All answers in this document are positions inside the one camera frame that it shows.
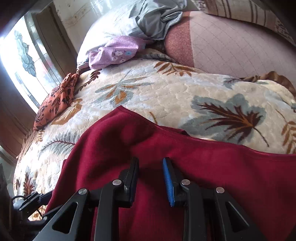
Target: bed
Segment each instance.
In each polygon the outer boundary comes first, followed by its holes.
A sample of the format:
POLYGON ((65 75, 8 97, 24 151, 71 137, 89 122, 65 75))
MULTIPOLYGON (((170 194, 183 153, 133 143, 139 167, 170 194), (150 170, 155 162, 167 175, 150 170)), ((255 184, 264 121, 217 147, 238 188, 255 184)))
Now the bed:
MULTIPOLYGON (((262 77, 261 72, 245 71, 241 76, 232 69, 221 74, 211 65, 204 68, 196 58, 190 64, 181 58, 176 46, 172 51, 169 45, 168 38, 177 36, 179 33, 174 31, 182 24, 175 25, 165 40, 169 56, 148 49, 125 63, 80 75, 71 105, 25 141, 15 170, 15 195, 53 190, 63 161, 79 137, 120 105, 196 138, 231 142, 267 153, 296 154, 296 91, 284 77, 285 70, 271 67, 264 72, 276 70, 280 74, 262 77)), ((188 35, 185 41, 191 44, 195 40, 188 35)), ((288 44, 287 49, 295 51, 288 44)), ((296 55, 290 56, 295 70, 296 55)), ((33 218, 39 219, 39 215, 33 214, 33 218)))

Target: floral blanket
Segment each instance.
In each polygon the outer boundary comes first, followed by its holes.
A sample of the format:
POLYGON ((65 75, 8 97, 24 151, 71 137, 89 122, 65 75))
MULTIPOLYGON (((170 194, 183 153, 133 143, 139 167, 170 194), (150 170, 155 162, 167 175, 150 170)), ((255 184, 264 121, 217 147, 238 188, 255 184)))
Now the floral blanket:
POLYGON ((15 195, 54 189, 63 160, 79 137, 119 105, 158 125, 184 129, 193 137, 268 153, 296 153, 295 99, 278 83, 245 82, 143 59, 100 72, 90 70, 80 76, 71 106, 39 131, 20 156, 15 195))

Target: purple floral fabric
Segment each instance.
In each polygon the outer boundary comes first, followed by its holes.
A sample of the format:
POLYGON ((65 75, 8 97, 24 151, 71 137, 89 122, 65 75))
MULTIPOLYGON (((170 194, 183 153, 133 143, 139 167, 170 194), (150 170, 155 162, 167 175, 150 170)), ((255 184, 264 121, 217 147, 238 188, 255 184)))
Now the purple floral fabric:
POLYGON ((145 48, 152 41, 137 37, 120 36, 109 41, 105 47, 89 54, 89 67, 103 69, 111 64, 121 64, 135 56, 137 51, 145 48))

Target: cable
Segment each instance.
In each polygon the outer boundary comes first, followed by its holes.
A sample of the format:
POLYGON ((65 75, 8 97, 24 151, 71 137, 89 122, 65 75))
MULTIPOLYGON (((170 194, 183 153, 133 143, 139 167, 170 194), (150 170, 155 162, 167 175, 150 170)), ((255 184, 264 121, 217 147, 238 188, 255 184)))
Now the cable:
MULTIPOLYGON (((19 197, 23 198, 24 200, 27 200, 27 198, 24 197, 24 196, 22 196, 22 195, 14 196, 11 200, 13 201, 13 200, 15 200, 16 198, 19 198, 19 197)), ((39 213, 39 215, 40 215, 41 218, 42 218, 42 214, 41 214, 41 212, 39 211, 39 209, 37 209, 37 212, 39 213)))
POLYGON ((22 196, 22 195, 14 196, 11 200, 13 201, 13 200, 15 200, 16 198, 19 198, 19 197, 23 198, 24 200, 27 200, 27 198, 22 196))
POLYGON ((37 209, 37 212, 39 213, 39 215, 40 215, 41 218, 42 218, 42 214, 41 214, 41 212, 39 211, 39 209, 37 209))

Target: blue gripper pad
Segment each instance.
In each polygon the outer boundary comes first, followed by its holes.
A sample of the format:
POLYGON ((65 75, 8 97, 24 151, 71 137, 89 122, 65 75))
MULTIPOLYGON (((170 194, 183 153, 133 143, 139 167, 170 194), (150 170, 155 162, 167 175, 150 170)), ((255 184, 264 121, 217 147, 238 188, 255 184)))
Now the blue gripper pad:
POLYGON ((165 186, 167 190, 168 201, 170 203, 170 206, 173 207, 175 205, 174 186, 170 178, 170 173, 168 171, 168 165, 165 158, 163 159, 163 175, 165 178, 165 186))

